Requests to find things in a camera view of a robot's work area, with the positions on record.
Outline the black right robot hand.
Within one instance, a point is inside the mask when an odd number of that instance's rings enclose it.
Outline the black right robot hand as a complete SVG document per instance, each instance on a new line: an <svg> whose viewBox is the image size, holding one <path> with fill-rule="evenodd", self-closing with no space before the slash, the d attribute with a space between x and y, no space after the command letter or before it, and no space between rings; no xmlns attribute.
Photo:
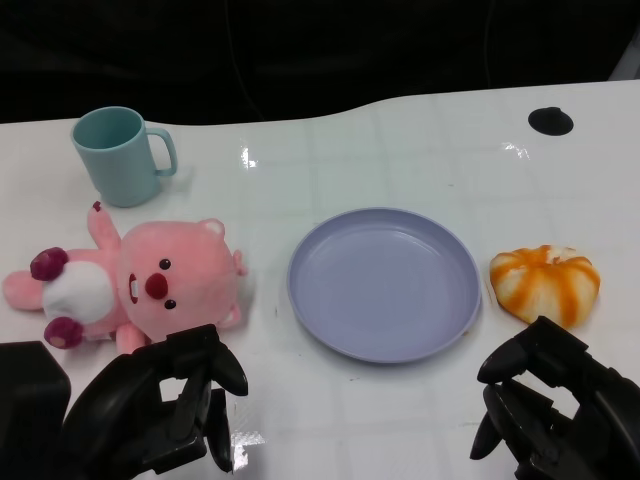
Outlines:
<svg viewBox="0 0 640 480"><path fill-rule="evenodd" d="M587 349L544 316L500 345L478 372L487 411L471 459L504 443L518 479L638 478L639 387ZM526 371L569 390L576 414L563 415L550 398L516 381Z"/></svg>

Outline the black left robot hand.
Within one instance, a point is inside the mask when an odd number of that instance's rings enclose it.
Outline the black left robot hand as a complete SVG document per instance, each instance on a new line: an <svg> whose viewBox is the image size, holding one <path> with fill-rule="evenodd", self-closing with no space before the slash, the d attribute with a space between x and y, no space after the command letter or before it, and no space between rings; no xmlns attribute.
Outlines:
<svg viewBox="0 0 640 480"><path fill-rule="evenodd" d="M239 361L213 325L122 354L78 397L57 444L58 479L133 479L205 455L233 469L226 396L245 396Z"/></svg>

